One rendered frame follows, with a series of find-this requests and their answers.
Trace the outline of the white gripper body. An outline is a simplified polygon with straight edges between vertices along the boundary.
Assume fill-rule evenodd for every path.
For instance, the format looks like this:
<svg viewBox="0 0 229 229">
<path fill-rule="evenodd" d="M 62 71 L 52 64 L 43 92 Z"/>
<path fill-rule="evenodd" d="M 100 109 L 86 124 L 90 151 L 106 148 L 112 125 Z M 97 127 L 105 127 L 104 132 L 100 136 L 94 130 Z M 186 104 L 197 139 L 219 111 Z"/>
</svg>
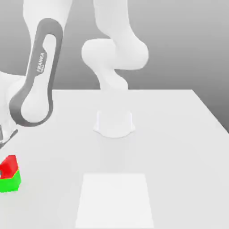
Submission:
<svg viewBox="0 0 229 229">
<path fill-rule="evenodd" d="M 18 133 L 18 129 L 16 129 L 10 136 L 10 138 L 3 142 L 2 140 L 0 140 L 0 150 Z"/>
</svg>

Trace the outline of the small red cube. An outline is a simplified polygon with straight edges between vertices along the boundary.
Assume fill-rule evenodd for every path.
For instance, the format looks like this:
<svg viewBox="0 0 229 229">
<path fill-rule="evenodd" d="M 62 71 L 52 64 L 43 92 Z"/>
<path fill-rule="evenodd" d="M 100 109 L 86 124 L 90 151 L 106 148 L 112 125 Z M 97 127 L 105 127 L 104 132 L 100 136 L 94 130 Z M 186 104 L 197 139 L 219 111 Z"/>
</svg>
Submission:
<svg viewBox="0 0 229 229">
<path fill-rule="evenodd" d="M 12 178 L 18 170 L 16 155 L 8 155 L 0 163 L 0 179 Z"/>
</svg>

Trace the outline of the small green cube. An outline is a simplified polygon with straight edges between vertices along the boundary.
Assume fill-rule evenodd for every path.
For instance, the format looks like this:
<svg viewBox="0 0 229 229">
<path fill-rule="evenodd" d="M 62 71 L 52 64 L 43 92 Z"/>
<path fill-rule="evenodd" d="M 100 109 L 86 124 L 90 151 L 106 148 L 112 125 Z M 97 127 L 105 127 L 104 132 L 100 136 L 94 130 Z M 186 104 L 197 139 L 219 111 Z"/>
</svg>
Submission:
<svg viewBox="0 0 229 229">
<path fill-rule="evenodd" d="M 18 169 L 11 178 L 0 178 L 0 193 L 17 191 L 20 184 L 21 175 Z"/>
</svg>

